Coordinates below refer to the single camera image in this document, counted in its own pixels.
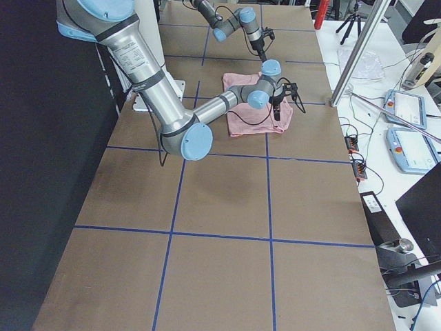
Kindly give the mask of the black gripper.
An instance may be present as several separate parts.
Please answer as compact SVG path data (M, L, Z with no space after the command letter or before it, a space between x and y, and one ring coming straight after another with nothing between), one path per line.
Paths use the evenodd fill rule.
M285 93L281 92L280 94L273 95L270 97L271 107L274 109L274 119L276 121L280 121L280 105L285 98Z
M262 62L267 60L267 56L265 53L265 42L264 38L260 36L256 40L249 40L252 50L255 50Z

